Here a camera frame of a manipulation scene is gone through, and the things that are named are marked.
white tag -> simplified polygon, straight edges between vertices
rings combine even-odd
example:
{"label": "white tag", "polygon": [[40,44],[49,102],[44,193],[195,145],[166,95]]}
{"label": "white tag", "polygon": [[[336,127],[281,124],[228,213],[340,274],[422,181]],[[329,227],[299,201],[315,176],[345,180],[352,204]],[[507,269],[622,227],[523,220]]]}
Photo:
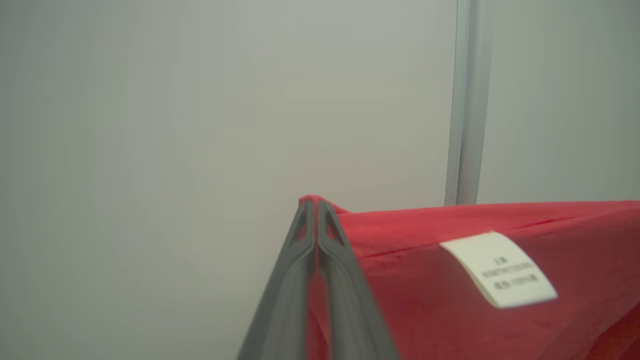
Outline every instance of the white tag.
{"label": "white tag", "polygon": [[440,246],[458,259],[484,298],[499,309],[558,297],[536,263],[502,234],[480,234]]}

gray wall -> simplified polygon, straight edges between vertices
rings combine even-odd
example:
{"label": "gray wall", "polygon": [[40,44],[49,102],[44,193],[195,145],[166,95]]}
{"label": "gray wall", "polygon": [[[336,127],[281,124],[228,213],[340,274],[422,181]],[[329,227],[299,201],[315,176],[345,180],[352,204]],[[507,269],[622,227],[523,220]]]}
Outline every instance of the gray wall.
{"label": "gray wall", "polygon": [[495,10],[478,203],[640,200],[640,2]]}
{"label": "gray wall", "polygon": [[0,359],[229,359],[297,206],[439,206],[456,4],[4,1]]}

red cloth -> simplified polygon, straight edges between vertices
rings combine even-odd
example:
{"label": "red cloth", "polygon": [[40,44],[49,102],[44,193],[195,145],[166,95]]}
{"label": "red cloth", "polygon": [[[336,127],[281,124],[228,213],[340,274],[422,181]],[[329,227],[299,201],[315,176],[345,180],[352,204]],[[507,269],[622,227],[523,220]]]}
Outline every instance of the red cloth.
{"label": "red cloth", "polygon": [[[640,202],[337,212],[404,360],[640,359]],[[488,231],[515,241],[559,298],[514,309],[485,301],[438,244]],[[325,291],[316,274],[309,359],[330,353]]]}

red fabric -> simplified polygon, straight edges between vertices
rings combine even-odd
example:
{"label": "red fabric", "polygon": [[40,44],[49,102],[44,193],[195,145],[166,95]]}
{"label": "red fabric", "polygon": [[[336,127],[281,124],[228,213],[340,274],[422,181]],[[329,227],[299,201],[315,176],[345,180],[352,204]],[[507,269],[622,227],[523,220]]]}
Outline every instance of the red fabric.
{"label": "red fabric", "polygon": [[[338,213],[404,360],[640,359],[640,202]],[[487,303],[438,245],[487,231],[515,241],[559,298],[514,309]],[[326,306],[315,276],[309,359],[330,353]]]}

care label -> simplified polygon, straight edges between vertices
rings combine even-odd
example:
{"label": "care label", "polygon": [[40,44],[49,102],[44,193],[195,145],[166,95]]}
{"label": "care label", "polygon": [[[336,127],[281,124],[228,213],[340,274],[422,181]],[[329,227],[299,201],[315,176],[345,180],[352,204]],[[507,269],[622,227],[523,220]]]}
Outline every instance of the care label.
{"label": "care label", "polygon": [[480,234],[440,246],[458,259],[484,298],[499,309],[558,297],[536,263],[502,234]]}

